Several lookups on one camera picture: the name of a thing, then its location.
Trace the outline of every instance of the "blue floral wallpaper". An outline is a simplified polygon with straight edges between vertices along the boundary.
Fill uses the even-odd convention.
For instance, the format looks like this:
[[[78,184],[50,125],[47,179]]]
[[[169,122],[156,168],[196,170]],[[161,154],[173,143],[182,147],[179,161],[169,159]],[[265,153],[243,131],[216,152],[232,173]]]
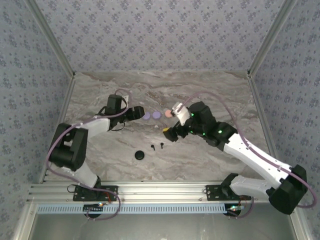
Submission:
[[[254,80],[281,159],[306,168],[320,198],[319,0],[298,1]],[[320,239],[320,204],[306,214]]]
[[[283,0],[36,0],[75,72],[246,70]]]
[[[39,174],[69,77],[23,0],[0,1],[0,239]]]

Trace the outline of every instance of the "purple disc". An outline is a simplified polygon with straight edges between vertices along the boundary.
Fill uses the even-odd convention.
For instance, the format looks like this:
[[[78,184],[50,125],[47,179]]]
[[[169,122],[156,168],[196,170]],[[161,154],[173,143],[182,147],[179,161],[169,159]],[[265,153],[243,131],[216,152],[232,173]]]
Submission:
[[[159,118],[161,118],[161,112],[159,112],[159,111],[154,111],[154,112],[152,113],[152,117],[153,117],[153,119],[159,119]]]
[[[150,112],[146,111],[145,114],[143,115],[142,119],[144,119],[144,120],[150,119]]]

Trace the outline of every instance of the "gray marble surface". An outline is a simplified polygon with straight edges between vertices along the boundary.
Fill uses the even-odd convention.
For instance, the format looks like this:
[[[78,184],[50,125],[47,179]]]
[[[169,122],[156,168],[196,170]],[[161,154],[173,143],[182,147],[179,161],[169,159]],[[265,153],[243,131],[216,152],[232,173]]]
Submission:
[[[77,73],[65,122],[77,123],[92,117],[106,105],[116,89],[130,90],[131,106],[141,105],[146,112],[164,113],[176,102],[202,90],[219,94],[234,111],[246,138],[267,151],[256,106],[244,72],[219,71],[146,71]],[[233,125],[224,107],[204,94],[202,100],[218,121]],[[209,146],[201,138],[189,135],[177,142],[166,140],[164,127],[173,126],[176,118],[128,122],[118,132],[101,133],[88,140],[86,160],[103,180],[223,180],[229,173],[261,178],[240,160]],[[137,150],[145,153],[136,160]],[[51,173],[47,180],[57,179]]]

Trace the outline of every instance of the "black disc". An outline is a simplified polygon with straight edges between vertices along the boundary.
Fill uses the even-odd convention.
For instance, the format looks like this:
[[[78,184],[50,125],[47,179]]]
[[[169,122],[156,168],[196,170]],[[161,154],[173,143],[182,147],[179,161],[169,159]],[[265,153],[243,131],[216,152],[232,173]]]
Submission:
[[[145,153],[143,151],[139,150],[139,151],[135,152],[134,156],[137,160],[142,160],[145,157]]]

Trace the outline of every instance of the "wall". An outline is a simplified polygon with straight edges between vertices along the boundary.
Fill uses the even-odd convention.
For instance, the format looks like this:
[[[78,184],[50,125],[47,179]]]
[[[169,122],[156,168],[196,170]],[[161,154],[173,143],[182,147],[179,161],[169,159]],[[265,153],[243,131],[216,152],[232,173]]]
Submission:
[[[280,158],[320,197],[320,3],[299,0],[254,77]],[[320,239],[320,205],[306,211]]]
[[[36,0],[76,72],[246,70],[282,0]]]
[[[23,0],[0,1],[0,239],[39,180],[69,78]]]

